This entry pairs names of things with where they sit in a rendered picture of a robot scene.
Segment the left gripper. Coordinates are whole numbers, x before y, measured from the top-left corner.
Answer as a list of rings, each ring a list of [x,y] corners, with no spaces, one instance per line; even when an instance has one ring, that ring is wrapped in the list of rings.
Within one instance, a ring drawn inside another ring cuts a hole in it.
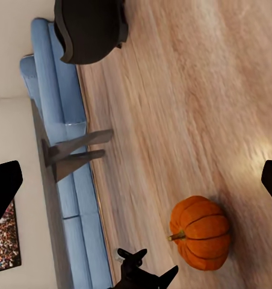
[[[167,289],[178,272],[178,265],[164,273],[161,277],[150,275],[136,267],[147,254],[147,249],[140,250],[123,260],[121,265],[121,281],[113,289]]]

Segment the pumpkin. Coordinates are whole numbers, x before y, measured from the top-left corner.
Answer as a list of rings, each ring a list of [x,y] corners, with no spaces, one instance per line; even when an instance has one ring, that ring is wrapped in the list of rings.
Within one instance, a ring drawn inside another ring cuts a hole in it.
[[[232,236],[218,204],[202,196],[182,200],[174,207],[170,229],[173,235],[168,241],[178,245],[180,255],[191,267],[204,272],[222,268]]]

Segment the cauldron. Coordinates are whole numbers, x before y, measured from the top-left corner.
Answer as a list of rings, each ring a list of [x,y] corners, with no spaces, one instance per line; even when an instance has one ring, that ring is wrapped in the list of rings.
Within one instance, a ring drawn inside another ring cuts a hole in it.
[[[125,0],[55,0],[54,31],[65,63],[91,64],[127,41],[128,25],[121,21]]]

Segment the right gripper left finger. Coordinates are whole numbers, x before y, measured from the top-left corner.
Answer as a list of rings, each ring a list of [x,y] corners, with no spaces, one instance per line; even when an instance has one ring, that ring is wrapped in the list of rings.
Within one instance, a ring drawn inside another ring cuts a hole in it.
[[[17,160],[0,164],[0,219],[23,183]]]

